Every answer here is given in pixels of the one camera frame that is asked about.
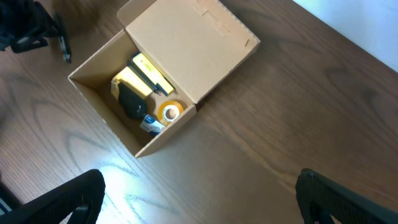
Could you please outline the clear tape roll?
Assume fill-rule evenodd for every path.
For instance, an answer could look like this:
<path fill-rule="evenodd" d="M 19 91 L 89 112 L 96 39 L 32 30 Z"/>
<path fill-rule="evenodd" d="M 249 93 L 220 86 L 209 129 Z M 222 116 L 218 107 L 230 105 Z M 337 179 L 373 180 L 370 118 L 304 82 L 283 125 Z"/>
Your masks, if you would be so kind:
<path fill-rule="evenodd" d="M 163 102 L 158 110 L 158 119 L 164 126 L 173 123 L 183 113 L 183 106 L 174 100 Z"/>

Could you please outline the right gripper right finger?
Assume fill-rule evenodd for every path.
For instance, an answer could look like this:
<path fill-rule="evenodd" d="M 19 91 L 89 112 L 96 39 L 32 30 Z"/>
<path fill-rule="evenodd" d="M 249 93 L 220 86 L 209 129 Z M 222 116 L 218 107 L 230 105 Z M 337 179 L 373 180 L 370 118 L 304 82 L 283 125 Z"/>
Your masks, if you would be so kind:
<path fill-rule="evenodd" d="M 295 189 L 305 223 L 397 223 L 397 212 L 314 170 L 302 169 Z"/>

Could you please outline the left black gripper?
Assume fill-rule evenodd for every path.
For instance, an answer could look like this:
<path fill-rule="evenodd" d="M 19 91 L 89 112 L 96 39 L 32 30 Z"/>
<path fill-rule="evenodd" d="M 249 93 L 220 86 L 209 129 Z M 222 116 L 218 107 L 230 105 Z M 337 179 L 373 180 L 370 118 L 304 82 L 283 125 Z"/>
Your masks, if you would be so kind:
<path fill-rule="evenodd" d="M 58 13 L 53 17 L 34 0 L 1 0 L 1 50 L 22 53 L 48 46 L 47 38 L 59 38 L 63 59 L 72 62 L 72 51 Z"/>

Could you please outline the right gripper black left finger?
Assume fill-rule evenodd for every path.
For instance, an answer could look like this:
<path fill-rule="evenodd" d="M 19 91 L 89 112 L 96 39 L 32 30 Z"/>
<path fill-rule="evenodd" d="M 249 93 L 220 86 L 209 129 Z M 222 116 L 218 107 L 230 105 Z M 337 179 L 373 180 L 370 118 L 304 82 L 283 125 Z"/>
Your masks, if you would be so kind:
<path fill-rule="evenodd" d="M 96 223 L 105 195 L 98 169 L 89 170 L 30 202 L 21 203 L 1 184 L 1 223 Z"/>

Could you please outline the yellow highlighter marker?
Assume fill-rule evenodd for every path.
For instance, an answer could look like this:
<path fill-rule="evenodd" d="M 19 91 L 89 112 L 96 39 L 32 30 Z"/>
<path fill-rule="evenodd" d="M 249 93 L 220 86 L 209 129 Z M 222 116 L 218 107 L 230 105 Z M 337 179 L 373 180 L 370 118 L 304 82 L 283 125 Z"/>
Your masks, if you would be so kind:
<path fill-rule="evenodd" d="M 158 83 L 169 95 L 174 92 L 175 88 L 143 53 L 139 52 L 133 55 L 131 62 L 135 63 L 154 83 Z"/>

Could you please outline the black correction tape dispenser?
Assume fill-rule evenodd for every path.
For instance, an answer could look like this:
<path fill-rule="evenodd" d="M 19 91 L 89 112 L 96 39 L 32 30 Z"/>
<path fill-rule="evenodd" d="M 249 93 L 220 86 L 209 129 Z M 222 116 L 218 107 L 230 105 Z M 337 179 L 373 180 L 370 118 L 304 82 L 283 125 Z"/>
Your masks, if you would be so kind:
<path fill-rule="evenodd" d="M 143 119 L 147 114 L 145 101 L 124 83 L 118 84 L 118 102 L 131 119 Z"/>

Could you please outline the red black stapler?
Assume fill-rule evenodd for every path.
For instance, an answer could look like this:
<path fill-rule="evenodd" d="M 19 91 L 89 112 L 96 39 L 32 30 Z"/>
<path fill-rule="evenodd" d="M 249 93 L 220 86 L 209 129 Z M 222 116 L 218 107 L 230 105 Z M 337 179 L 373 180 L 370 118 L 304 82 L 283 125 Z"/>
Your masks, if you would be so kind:
<path fill-rule="evenodd" d="M 158 83 L 154 83 L 135 63 L 128 61 L 127 65 L 132 71 L 137 73 L 137 76 L 146 85 L 148 85 L 152 89 L 153 92 L 155 92 L 158 95 L 160 94 L 160 92 L 162 92 L 165 96 L 169 95 Z"/>

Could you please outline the yellow sticky note pad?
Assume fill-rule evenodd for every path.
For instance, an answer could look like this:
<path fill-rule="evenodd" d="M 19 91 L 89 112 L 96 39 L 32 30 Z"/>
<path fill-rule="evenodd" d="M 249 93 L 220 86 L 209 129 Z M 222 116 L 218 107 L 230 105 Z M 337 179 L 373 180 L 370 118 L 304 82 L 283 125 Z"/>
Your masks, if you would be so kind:
<path fill-rule="evenodd" d="M 152 89 L 145 84 L 139 76 L 129 67 L 125 67 L 111 80 L 111 94 L 118 99 L 121 90 L 118 85 L 125 84 L 130 90 L 139 95 L 142 99 L 146 99 L 151 93 Z"/>

